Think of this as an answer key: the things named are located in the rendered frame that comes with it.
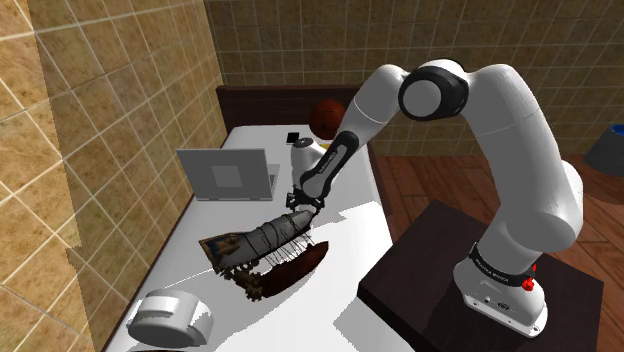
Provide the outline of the white round appliance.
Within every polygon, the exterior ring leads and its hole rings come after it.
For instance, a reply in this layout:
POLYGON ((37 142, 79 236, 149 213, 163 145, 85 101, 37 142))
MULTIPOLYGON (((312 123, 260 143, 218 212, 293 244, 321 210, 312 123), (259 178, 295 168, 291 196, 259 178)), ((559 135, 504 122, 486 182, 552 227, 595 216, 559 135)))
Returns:
POLYGON ((208 306, 181 290, 157 289, 140 299, 126 323, 129 335, 161 348, 207 344, 214 325, 208 306))

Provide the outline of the dark robot stand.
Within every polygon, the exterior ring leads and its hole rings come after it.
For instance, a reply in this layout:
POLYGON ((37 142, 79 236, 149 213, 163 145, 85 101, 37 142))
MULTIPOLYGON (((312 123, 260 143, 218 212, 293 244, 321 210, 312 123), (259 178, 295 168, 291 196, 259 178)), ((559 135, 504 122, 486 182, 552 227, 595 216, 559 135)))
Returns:
POLYGON ((452 277, 486 224, 434 200, 360 281, 357 295, 415 352, 597 352, 602 281, 537 261, 548 320, 524 337, 468 307, 452 277))

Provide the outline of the grey airship model brown hull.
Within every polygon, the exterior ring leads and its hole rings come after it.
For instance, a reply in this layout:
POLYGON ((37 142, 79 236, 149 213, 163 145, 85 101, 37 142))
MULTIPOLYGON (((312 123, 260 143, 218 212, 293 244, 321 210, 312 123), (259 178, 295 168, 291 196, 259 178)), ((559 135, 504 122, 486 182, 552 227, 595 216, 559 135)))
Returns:
POLYGON ((275 296, 311 273, 329 244, 308 235, 314 213, 283 214, 248 232, 231 232, 199 241, 213 270, 241 287, 251 301, 275 296))

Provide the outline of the dark bin blue rim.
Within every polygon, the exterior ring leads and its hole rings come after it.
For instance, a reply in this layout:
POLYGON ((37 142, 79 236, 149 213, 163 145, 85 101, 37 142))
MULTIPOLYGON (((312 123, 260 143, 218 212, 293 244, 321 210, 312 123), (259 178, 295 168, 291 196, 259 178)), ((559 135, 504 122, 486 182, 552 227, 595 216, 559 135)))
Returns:
POLYGON ((612 124, 584 156, 591 168, 624 177, 624 124, 612 124))

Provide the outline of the grey open laptop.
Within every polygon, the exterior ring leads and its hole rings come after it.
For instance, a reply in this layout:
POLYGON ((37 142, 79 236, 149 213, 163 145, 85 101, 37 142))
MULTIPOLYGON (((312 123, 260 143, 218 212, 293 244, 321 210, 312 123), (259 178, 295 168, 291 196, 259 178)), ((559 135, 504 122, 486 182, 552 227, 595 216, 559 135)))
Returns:
POLYGON ((177 149, 198 201, 271 201, 279 164, 264 149, 177 149))

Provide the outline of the brown basketball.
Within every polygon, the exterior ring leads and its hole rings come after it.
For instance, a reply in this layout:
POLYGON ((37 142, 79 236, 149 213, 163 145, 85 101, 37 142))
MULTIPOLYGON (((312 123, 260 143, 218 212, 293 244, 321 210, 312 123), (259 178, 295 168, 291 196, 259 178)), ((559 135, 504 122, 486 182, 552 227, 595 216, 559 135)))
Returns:
POLYGON ((332 99, 319 101, 315 104, 308 118, 311 132, 322 140, 332 140, 342 122, 345 107, 332 99))

